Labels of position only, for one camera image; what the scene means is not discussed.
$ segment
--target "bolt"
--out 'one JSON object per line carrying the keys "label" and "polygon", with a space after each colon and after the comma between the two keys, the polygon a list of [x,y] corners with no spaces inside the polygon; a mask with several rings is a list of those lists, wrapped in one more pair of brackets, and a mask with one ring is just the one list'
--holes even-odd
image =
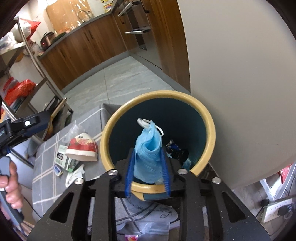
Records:
{"label": "bolt", "polygon": [[116,176],[117,174],[118,174],[118,171],[115,170],[115,169],[112,169],[112,170],[108,171],[109,176]]}
{"label": "bolt", "polygon": [[75,183],[76,185],[80,185],[80,184],[84,183],[84,179],[81,178],[81,177],[76,178],[75,181],[74,181],[74,183]]}
{"label": "bolt", "polygon": [[212,179],[212,182],[215,183],[215,184],[220,184],[222,181],[221,181],[221,179],[219,177],[214,177]]}
{"label": "bolt", "polygon": [[180,175],[186,175],[188,173],[188,171],[186,169],[184,169],[184,168],[181,168],[181,169],[178,170],[178,173]]}

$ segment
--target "triangular cutout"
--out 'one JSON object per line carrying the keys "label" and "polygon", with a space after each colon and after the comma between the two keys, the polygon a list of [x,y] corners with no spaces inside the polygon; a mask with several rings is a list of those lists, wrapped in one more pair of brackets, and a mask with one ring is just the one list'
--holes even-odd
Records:
{"label": "triangular cutout", "polygon": [[66,223],[73,196],[73,192],[68,193],[68,195],[59,203],[55,210],[50,214],[49,218],[59,223]]}
{"label": "triangular cutout", "polygon": [[245,214],[241,211],[241,209],[234,203],[232,198],[226,193],[222,193],[224,203],[227,209],[227,213],[229,216],[229,221],[235,223],[237,221],[246,219]]}

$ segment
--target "electrical outlet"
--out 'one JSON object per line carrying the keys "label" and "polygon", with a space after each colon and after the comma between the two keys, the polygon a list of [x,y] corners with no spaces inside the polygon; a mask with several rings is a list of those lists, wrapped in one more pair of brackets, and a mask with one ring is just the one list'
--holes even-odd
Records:
{"label": "electrical outlet", "polygon": [[289,205],[292,203],[292,198],[290,199],[287,199],[287,200],[284,200],[284,201],[280,201],[280,202],[274,202],[274,203],[271,203],[269,204],[267,207],[264,208],[264,212],[262,214],[262,223],[266,223],[270,220],[273,220],[277,217],[279,217],[279,215],[277,214],[278,213],[278,209],[281,207],[281,206],[284,206],[284,205]]}

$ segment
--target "gray handle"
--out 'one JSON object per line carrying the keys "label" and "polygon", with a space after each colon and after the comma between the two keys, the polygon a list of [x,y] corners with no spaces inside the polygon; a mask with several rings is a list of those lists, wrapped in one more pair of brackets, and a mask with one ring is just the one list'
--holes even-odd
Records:
{"label": "gray handle", "polygon": [[130,2],[119,14],[118,16],[122,16],[129,8],[131,8],[133,5],[133,2]]}
{"label": "gray handle", "polygon": [[[9,163],[10,163],[10,158],[7,156],[4,156],[0,160],[0,175],[2,176],[7,176],[10,177],[10,172],[9,172]],[[6,201],[6,194],[7,192],[0,191],[0,202],[4,210],[7,212],[7,214],[10,216],[11,221],[15,226],[19,226],[23,220],[24,220],[24,215],[22,212],[19,212],[16,209],[13,209],[11,205]]]}
{"label": "gray handle", "polygon": [[149,32],[150,29],[146,28],[146,29],[142,29],[142,30],[135,30],[135,31],[129,31],[129,32],[125,32],[124,34],[144,34]]}

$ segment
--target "gray tablecloth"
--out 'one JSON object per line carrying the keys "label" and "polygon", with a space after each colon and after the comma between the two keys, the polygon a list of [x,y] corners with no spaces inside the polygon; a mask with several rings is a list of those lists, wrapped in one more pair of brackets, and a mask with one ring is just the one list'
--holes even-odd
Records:
{"label": "gray tablecloth", "polygon": [[[111,115],[119,107],[119,105],[113,104],[99,105],[66,126],[39,147],[33,172],[32,198],[33,208],[40,216],[43,216],[63,191],[66,190],[67,173],[57,177],[52,167],[58,147],[60,144],[65,144],[63,143],[63,138],[70,128],[73,124],[80,124],[90,136],[97,136],[102,132]],[[105,172],[100,156],[99,161],[83,163],[85,166],[84,178],[86,180],[94,179]]]}

